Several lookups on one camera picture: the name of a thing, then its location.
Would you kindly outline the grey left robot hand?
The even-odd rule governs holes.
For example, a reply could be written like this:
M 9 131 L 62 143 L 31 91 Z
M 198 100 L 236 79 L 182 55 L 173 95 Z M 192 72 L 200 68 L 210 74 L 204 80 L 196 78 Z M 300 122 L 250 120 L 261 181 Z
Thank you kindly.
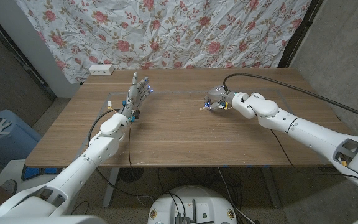
M 138 119 L 143 101 L 153 92 L 154 90 L 149 85 L 149 78 L 145 77 L 141 81 L 138 81 L 138 74 L 134 72 L 132 84 L 129 87 L 126 99 L 123 101 L 123 106 L 119 110 L 119 113 L 131 122 Z

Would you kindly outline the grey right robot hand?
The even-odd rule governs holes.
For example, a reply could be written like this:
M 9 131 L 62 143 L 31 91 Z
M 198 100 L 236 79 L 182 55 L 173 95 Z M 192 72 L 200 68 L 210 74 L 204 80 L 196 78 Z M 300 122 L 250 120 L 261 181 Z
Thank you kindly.
M 204 98 L 204 109 L 216 110 L 224 109 L 229 110 L 232 107 L 232 100 L 235 96 L 233 91 L 226 91 L 223 86 L 218 85 L 210 89 Z

